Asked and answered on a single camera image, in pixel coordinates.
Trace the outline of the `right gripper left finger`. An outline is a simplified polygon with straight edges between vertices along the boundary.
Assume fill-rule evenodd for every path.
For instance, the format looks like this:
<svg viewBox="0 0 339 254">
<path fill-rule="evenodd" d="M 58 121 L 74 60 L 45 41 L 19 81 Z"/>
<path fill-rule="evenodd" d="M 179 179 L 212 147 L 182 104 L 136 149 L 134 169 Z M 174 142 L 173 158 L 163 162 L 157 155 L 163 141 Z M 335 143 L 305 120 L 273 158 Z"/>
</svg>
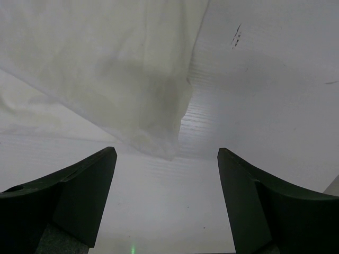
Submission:
<svg viewBox="0 0 339 254">
<path fill-rule="evenodd" d="M 80 162 L 1 192 L 1 253 L 88 253 L 95 246 L 117 153 Z"/>
</svg>

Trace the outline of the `white tank top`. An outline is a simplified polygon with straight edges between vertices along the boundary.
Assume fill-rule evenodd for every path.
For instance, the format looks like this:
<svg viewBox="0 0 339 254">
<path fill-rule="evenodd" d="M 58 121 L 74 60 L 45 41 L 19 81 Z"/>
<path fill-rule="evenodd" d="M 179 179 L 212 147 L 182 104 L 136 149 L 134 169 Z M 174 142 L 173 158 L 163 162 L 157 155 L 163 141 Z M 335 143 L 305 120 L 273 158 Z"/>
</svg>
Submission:
<svg viewBox="0 0 339 254">
<path fill-rule="evenodd" d="M 1 1 L 1 133 L 171 160 L 208 1 Z"/>
</svg>

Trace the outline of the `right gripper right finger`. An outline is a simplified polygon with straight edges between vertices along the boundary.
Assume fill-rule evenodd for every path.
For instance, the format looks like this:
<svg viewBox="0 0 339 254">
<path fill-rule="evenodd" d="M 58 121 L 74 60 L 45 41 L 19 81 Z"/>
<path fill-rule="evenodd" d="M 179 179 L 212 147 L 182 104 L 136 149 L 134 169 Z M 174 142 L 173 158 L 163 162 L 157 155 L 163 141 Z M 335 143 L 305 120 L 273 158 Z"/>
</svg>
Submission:
<svg viewBox="0 0 339 254">
<path fill-rule="evenodd" d="M 273 176 L 221 148 L 218 168 L 237 253 L 338 253 L 338 197 Z"/>
</svg>

